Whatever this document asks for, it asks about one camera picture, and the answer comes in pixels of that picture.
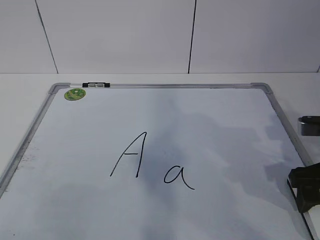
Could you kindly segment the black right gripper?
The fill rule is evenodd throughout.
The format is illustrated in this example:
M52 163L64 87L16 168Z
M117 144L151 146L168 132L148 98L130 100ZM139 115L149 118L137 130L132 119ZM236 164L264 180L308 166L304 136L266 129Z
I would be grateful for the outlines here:
M287 180L297 210L303 214L320 204L320 164L297 167L290 171Z

